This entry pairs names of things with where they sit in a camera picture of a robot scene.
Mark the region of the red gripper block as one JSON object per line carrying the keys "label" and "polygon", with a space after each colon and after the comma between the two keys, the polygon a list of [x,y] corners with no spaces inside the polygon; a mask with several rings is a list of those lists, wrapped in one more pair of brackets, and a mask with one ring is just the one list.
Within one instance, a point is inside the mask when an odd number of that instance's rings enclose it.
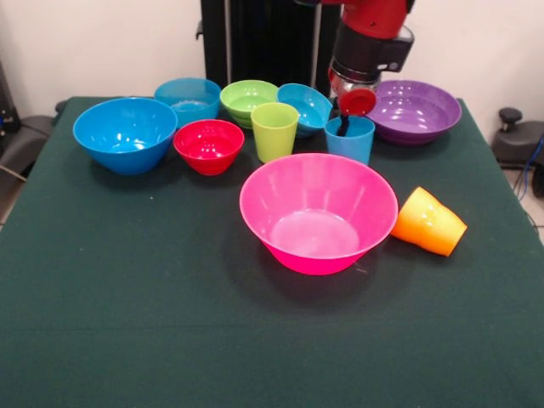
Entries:
{"label": "red gripper block", "polygon": [[337,136],[345,137],[349,130],[349,116],[366,116],[375,107],[377,82],[353,82],[332,68],[329,69],[328,76],[341,113]]}

